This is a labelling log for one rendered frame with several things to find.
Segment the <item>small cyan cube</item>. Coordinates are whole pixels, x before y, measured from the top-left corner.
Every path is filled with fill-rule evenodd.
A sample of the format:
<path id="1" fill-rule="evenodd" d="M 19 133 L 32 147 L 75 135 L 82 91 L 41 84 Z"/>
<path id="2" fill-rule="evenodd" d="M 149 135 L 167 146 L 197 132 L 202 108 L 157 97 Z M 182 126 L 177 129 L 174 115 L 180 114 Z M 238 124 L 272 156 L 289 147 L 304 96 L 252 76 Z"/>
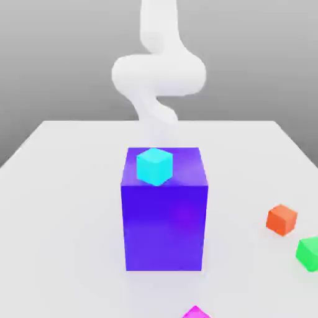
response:
<path id="1" fill-rule="evenodd" d="M 136 157 L 137 179 L 160 186 L 173 176 L 173 154 L 149 148 Z"/>

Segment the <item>small orange cube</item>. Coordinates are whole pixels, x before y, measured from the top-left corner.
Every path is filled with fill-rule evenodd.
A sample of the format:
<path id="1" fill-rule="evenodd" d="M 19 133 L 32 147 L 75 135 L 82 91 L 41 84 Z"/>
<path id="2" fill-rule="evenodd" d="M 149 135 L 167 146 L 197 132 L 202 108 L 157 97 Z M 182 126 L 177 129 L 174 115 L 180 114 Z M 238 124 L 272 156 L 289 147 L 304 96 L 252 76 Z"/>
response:
<path id="1" fill-rule="evenodd" d="M 269 210 L 266 227 L 280 236 L 285 236 L 294 229 L 297 217 L 296 211 L 279 204 Z"/>

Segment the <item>small magenta cube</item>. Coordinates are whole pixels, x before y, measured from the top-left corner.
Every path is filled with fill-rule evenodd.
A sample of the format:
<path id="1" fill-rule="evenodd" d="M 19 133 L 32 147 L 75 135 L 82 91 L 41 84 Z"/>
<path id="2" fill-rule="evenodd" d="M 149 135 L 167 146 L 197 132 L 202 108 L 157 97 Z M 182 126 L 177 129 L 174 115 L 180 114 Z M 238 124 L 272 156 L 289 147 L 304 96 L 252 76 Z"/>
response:
<path id="1" fill-rule="evenodd" d="M 193 306 L 182 318 L 211 318 L 198 306 Z"/>

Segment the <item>small green cube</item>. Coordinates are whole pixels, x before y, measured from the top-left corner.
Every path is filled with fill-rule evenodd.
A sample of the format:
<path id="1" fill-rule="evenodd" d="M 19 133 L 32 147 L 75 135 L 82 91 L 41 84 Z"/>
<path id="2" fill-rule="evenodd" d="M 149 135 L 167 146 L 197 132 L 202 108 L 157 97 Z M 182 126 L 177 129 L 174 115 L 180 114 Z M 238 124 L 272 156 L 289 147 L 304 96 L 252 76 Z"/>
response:
<path id="1" fill-rule="evenodd" d="M 307 271 L 318 271 L 318 236 L 300 239 L 296 258 Z"/>

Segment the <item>large purple box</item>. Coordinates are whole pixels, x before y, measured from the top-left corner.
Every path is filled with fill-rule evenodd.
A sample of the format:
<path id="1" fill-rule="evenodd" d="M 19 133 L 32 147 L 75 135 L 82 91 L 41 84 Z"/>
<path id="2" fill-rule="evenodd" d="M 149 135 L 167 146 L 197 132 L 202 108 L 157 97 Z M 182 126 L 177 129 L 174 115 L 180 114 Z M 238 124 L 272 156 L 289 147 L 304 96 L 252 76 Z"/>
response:
<path id="1" fill-rule="evenodd" d="M 125 267 L 128 271 L 202 268 L 208 182 L 200 150 L 166 148 L 173 176 L 160 186 L 137 178 L 137 155 L 127 150 L 120 184 Z"/>

